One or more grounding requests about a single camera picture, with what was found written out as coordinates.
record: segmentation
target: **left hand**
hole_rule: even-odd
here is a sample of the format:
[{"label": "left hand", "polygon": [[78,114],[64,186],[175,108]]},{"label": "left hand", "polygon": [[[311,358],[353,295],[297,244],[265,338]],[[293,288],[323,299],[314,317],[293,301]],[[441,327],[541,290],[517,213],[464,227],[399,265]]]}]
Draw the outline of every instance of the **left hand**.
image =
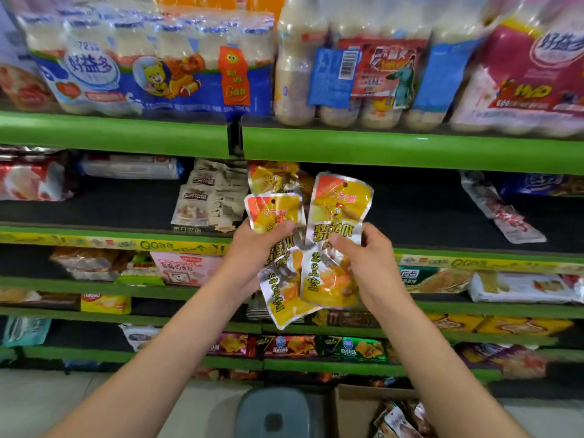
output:
[{"label": "left hand", "polygon": [[233,241],[215,276],[226,277],[234,291],[247,298],[259,289],[258,273],[272,246],[282,241],[294,230],[296,223],[286,220],[265,234],[256,234],[246,218],[233,235]]}]

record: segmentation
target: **barcode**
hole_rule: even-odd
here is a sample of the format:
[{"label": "barcode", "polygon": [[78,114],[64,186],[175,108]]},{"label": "barcode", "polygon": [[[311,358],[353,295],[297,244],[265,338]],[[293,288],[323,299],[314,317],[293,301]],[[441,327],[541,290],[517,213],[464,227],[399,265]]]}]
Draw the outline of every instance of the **barcode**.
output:
[{"label": "barcode", "polygon": [[358,60],[358,50],[346,50],[343,52],[343,61],[340,62],[339,80],[353,79]]}]

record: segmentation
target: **floor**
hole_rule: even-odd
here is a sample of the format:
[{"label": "floor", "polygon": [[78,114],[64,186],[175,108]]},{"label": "floor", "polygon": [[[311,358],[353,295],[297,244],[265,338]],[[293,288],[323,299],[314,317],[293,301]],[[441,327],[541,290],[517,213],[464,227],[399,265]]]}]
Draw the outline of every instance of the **floor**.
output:
[{"label": "floor", "polygon": [[[109,377],[103,373],[0,370],[0,437],[34,438],[55,424],[77,403]],[[232,437],[235,412],[248,387],[225,383],[190,383],[160,438]],[[311,395],[311,412],[317,412],[315,438],[324,438],[323,400]],[[505,400],[507,410],[534,438],[576,438],[584,429],[584,402]]]}]

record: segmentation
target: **hand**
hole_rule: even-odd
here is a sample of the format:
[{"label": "hand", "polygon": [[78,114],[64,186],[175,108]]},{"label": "hand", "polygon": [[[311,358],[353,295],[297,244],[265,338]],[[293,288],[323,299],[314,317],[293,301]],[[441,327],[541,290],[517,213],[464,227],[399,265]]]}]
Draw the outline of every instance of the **hand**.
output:
[{"label": "hand", "polygon": [[295,226],[294,221],[286,220],[265,234],[256,234],[246,218],[235,231],[215,276],[228,280],[234,291],[247,298],[259,289],[258,273],[263,269],[272,246],[290,235]]},{"label": "hand", "polygon": [[395,262],[391,241],[373,224],[363,224],[363,245],[332,232],[329,241],[351,261],[351,270],[359,285],[361,301],[370,312],[391,299],[409,296]]}]

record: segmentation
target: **right hand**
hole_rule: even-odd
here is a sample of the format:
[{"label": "right hand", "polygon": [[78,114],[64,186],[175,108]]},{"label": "right hand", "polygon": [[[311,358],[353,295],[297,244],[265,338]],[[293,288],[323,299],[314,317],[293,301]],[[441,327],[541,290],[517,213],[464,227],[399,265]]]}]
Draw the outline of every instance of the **right hand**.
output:
[{"label": "right hand", "polygon": [[388,298],[395,301],[409,296],[395,262],[391,241],[373,224],[363,224],[363,247],[335,232],[329,235],[329,241],[351,262],[361,301],[370,312],[375,313]]}]

